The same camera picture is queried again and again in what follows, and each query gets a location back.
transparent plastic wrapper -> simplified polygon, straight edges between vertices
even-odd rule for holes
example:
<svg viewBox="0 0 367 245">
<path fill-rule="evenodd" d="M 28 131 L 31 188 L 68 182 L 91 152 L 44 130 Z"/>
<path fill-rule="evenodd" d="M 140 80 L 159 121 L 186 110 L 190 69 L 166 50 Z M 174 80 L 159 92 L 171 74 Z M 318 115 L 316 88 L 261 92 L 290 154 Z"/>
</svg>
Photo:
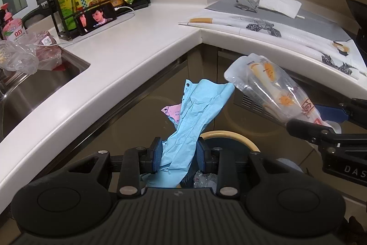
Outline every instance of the transparent plastic wrapper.
<svg viewBox="0 0 367 245">
<path fill-rule="evenodd" d="M 39 60 L 38 70 L 52 71 L 61 65 L 61 49 L 56 45 L 56 40 L 48 31 L 26 34 L 21 39 L 21 43 L 36 50 L 36 56 Z"/>
<path fill-rule="evenodd" d="M 34 48 L 19 42 L 0 41 L 0 68 L 34 74 L 37 72 L 38 64 Z"/>
<path fill-rule="evenodd" d="M 266 57 L 242 56 L 225 71 L 224 78 L 283 123 L 296 118 L 329 126 L 301 87 Z"/>
<path fill-rule="evenodd" d="M 214 173 L 203 174 L 197 172 L 194 176 L 194 188 L 211 188 L 215 193 L 217 190 L 217 178 Z"/>
</svg>

pink paper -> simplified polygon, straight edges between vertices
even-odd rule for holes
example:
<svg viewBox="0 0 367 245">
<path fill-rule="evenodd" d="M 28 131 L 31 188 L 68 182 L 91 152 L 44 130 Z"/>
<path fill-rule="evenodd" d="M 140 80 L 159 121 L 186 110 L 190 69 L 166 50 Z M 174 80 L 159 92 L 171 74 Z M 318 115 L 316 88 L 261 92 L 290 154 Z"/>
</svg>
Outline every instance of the pink paper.
<svg viewBox="0 0 367 245">
<path fill-rule="evenodd" d="M 180 120 L 180 111 L 181 111 L 181 104 L 166 106 L 162 109 L 162 112 L 165 115 L 172 117 L 175 120 L 176 124 L 178 124 L 178 121 Z"/>
</svg>

white tissue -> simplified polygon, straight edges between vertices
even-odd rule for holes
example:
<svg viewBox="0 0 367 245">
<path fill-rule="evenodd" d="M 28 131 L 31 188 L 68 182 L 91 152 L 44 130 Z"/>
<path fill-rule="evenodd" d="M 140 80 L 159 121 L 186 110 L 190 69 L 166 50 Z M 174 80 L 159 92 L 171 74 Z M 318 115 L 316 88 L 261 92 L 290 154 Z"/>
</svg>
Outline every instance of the white tissue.
<svg viewBox="0 0 367 245">
<path fill-rule="evenodd" d="M 277 11 L 295 18 L 302 4 L 296 0 L 260 0 L 259 8 Z"/>
</svg>

yellow rim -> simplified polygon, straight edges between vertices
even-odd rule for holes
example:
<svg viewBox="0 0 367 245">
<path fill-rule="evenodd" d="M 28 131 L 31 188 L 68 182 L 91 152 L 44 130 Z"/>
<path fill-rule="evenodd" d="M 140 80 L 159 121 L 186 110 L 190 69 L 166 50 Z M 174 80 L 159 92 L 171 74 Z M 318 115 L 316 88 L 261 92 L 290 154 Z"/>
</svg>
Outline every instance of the yellow rim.
<svg viewBox="0 0 367 245">
<path fill-rule="evenodd" d="M 246 138 L 245 136 L 238 134 L 238 133 L 234 133 L 231 131 L 209 131 L 209 132 L 205 132 L 202 133 L 200 135 L 204 140 L 206 139 L 210 139 L 210 138 L 214 138 L 214 137 L 226 137 L 226 138 L 231 138 L 233 140 L 237 140 L 239 142 L 241 142 L 242 144 L 244 144 L 245 146 L 247 146 L 251 151 L 255 151 L 255 152 L 259 152 L 259 148 L 248 138 Z"/>
</svg>

stainless steel sink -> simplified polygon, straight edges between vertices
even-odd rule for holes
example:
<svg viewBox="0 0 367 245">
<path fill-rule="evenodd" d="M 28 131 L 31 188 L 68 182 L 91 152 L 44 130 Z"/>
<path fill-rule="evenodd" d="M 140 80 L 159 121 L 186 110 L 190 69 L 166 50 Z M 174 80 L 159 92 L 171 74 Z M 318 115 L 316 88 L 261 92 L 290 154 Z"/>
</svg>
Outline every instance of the stainless steel sink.
<svg viewBox="0 0 367 245">
<path fill-rule="evenodd" d="M 0 82 L 0 141 L 39 104 L 89 67 L 87 62 L 64 49 L 61 56 L 63 71 L 13 73 Z"/>
</svg>

